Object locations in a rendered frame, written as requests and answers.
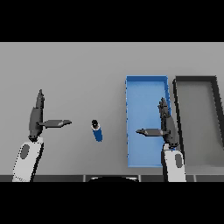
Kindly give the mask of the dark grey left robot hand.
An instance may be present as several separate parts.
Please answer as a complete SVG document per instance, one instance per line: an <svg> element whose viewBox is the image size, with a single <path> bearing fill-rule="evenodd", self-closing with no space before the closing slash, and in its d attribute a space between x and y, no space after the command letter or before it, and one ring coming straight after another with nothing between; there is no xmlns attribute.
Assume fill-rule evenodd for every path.
<svg viewBox="0 0 224 224"><path fill-rule="evenodd" d="M35 106L31 110L29 121L29 136L32 142L37 142L43 129L62 128L72 122L70 120L44 120L45 97L42 90L38 91Z"/></svg>

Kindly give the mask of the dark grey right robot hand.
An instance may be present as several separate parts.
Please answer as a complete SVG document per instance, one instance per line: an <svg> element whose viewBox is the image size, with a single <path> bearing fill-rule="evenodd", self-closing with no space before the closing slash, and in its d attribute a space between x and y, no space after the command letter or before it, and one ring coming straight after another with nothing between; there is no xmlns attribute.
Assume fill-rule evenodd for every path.
<svg viewBox="0 0 224 224"><path fill-rule="evenodd" d="M161 128L137 129L136 133L142 134L146 137L162 137L164 142L169 145L169 148L174 149L179 145L179 140L177 138L177 130L171 115L171 110L169 109L164 97L161 98L157 107L161 120Z"/></svg>

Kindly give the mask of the blue bin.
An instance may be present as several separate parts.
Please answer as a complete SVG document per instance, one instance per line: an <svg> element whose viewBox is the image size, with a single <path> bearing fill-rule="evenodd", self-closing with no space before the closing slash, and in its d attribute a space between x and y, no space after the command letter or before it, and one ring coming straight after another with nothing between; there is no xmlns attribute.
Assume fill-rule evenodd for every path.
<svg viewBox="0 0 224 224"><path fill-rule="evenodd" d="M140 129L160 129L158 104L165 98L171 112L170 91L167 75L127 75L126 136L129 168L161 167L161 136L138 134Z"/></svg>

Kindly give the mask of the dark grey bin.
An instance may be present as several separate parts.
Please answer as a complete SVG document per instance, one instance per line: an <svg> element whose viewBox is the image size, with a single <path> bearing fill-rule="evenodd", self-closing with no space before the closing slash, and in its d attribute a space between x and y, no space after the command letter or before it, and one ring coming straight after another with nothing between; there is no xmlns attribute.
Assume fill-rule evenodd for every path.
<svg viewBox="0 0 224 224"><path fill-rule="evenodd" d="M188 167L224 167L224 113L217 77L172 82L180 149Z"/></svg>

